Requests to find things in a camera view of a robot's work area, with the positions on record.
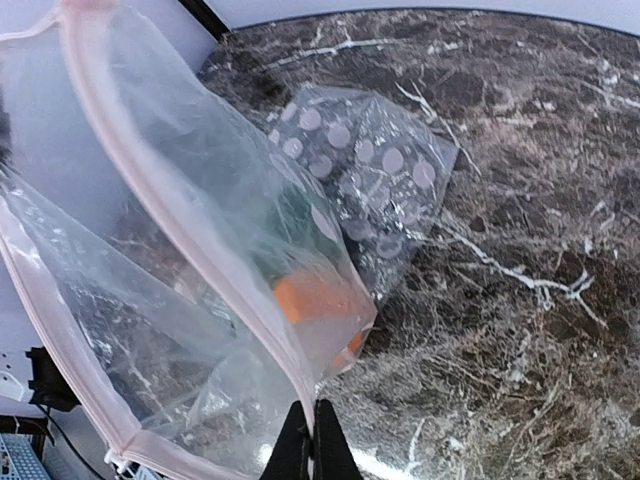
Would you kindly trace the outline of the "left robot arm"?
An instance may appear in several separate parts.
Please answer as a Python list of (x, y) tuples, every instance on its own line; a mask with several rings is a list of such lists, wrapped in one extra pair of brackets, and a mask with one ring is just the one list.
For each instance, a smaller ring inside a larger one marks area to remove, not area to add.
[(61, 412), (80, 405), (44, 347), (1, 352), (1, 398)]

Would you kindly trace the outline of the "orange persimmon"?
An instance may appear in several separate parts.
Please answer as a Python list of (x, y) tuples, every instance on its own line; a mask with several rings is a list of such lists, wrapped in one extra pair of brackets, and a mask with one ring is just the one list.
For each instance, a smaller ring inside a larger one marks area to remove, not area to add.
[(359, 281), (299, 271), (279, 279), (273, 293), (315, 379), (351, 368), (377, 313)]

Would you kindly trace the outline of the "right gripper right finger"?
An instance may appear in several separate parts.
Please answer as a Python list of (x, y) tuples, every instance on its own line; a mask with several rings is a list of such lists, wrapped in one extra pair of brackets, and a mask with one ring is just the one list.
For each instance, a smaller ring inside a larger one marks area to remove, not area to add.
[(358, 480), (358, 467), (329, 400), (315, 405), (313, 437), (313, 478), (318, 480)]

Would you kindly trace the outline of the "green cucumber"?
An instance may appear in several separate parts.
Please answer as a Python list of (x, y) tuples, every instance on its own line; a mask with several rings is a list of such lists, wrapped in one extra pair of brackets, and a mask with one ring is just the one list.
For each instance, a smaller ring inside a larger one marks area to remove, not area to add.
[(267, 207), (250, 257), (269, 284), (285, 275), (320, 267), (337, 269), (344, 247), (325, 235), (313, 218), (315, 204), (297, 187), (285, 187)]

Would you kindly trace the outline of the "dotted zip bag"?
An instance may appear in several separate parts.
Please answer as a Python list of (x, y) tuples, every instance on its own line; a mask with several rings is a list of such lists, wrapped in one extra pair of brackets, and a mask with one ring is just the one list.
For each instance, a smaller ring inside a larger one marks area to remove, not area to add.
[(285, 187), (344, 247), (302, 271), (368, 294), (319, 183), (116, 1), (2, 35), (1, 125), (1, 255), (110, 461), (258, 478), (325, 379), (250, 257)]

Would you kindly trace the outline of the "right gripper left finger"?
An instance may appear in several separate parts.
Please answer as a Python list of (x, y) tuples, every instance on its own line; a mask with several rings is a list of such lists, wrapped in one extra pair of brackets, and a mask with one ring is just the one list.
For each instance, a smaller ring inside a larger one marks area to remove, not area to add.
[(294, 402), (260, 480), (309, 480), (311, 437), (300, 401)]

